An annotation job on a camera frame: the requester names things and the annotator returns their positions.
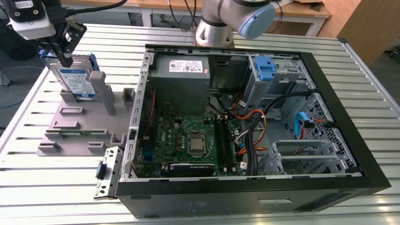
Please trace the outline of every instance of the green motherboard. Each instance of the green motherboard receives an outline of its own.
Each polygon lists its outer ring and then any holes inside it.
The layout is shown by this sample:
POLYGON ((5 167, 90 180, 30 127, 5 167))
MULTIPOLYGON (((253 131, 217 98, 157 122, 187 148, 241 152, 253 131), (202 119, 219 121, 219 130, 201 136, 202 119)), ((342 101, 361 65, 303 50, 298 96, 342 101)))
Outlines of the green motherboard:
POLYGON ((137 164, 138 172, 150 178, 169 177, 165 171, 169 165, 203 164, 215 165, 213 176, 241 175, 234 145, 238 127, 237 120, 221 120, 214 117, 161 117, 157 145, 153 149, 143 149, 145 162, 137 164), (223 121, 227 132, 225 138, 221 138, 215 124, 223 121), (229 150, 225 149, 226 154, 222 154, 221 139, 229 141, 225 145, 230 146, 229 150), (222 165, 222 162, 230 162, 230 167, 222 165))

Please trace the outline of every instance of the cpu socket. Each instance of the cpu socket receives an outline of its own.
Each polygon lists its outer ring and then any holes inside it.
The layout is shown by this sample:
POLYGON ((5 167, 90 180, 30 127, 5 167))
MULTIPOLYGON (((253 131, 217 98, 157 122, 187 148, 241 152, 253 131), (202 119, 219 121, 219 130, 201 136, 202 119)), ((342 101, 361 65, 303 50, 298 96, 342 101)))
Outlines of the cpu socket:
POLYGON ((206 133, 189 133, 189 155, 201 158, 207 154, 206 133))

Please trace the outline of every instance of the aluminum profile table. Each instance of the aluminum profile table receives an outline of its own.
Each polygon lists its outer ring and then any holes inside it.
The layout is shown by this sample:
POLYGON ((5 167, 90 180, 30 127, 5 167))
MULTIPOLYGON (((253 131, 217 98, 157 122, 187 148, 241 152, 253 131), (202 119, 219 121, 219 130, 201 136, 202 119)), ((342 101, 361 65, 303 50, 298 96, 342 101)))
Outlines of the aluminum profile table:
MULTIPOLYGON (((194 34, 179 29, 87 26, 75 53, 97 54, 115 91, 137 87, 147 43, 194 44, 194 34)), ((102 157, 37 156, 62 100, 46 69, 0 139, 0 224, 400 224, 400 109, 353 48, 334 38, 286 35, 235 35, 235 46, 314 53, 393 188, 322 212, 138 220, 119 200, 93 199, 102 157)))

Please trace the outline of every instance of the table leg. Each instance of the table leg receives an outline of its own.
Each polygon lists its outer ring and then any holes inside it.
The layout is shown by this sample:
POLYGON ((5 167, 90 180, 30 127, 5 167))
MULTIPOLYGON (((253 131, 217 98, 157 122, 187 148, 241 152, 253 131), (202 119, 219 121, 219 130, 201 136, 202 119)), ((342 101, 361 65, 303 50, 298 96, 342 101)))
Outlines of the table leg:
POLYGON ((153 27, 153 9, 142 8, 141 13, 142 13, 142 19, 143 19, 143 26, 153 27))
POLYGON ((9 86, 11 83, 11 80, 9 79, 7 75, 6 74, 0 74, 0 86, 9 86))
POLYGON ((321 29, 322 29, 322 27, 326 23, 326 20, 327 20, 326 18, 315 18, 315 21, 311 24, 311 27, 307 31, 306 36, 309 36, 309 37, 317 37, 318 36, 318 34, 321 32, 321 29))
POLYGON ((165 23, 166 22, 166 14, 161 14, 161 21, 165 23))

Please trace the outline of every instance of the blue drive bay latch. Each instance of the blue drive bay latch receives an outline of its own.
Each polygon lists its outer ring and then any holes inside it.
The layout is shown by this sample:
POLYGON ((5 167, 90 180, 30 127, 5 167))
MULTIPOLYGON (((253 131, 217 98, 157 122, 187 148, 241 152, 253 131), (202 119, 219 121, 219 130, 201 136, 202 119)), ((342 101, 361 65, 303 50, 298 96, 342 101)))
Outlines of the blue drive bay latch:
POLYGON ((257 67, 261 72, 262 81, 273 81, 277 74, 277 64, 270 56, 257 56, 257 67))

